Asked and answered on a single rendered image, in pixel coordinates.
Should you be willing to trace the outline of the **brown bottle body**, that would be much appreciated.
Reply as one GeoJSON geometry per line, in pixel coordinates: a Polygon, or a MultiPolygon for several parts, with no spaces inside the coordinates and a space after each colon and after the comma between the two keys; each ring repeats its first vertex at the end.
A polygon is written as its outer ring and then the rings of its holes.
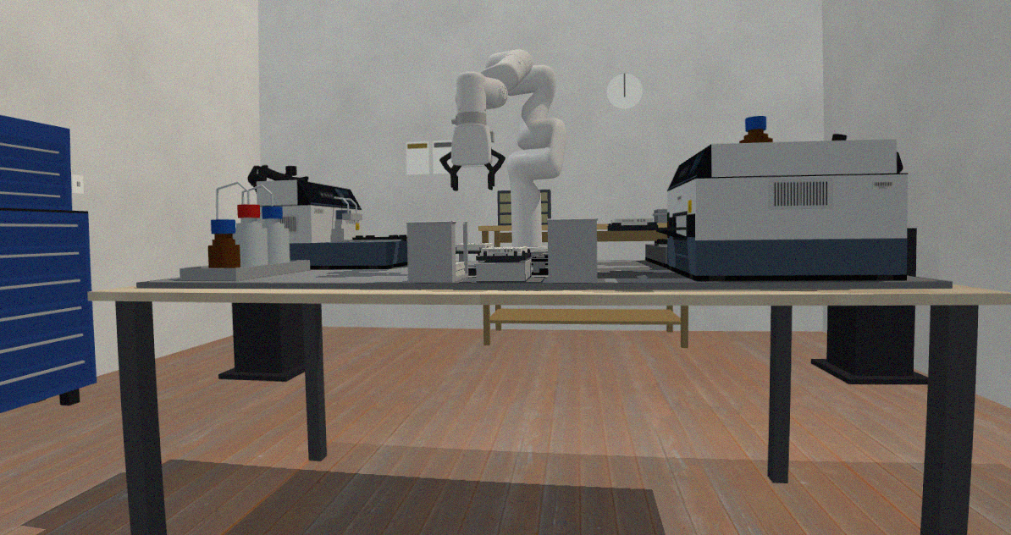
{"type": "Polygon", "coordinates": [[[240,245],[207,245],[208,268],[240,268],[240,245]]]}

